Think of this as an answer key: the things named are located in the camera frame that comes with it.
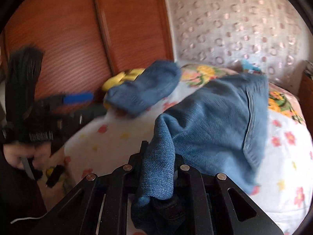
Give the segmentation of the person's left hand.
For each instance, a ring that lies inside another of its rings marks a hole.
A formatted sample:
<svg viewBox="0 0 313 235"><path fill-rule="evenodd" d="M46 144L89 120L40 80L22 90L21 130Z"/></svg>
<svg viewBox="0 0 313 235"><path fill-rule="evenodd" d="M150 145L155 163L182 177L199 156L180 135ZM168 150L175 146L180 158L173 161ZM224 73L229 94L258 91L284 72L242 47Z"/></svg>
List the person's left hand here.
<svg viewBox="0 0 313 235"><path fill-rule="evenodd" d="M51 143L44 142L37 146L21 143L6 144L3 146L3 152L7 163L12 167L24 169L22 158L33 158L34 168L40 170L50 158Z"/></svg>

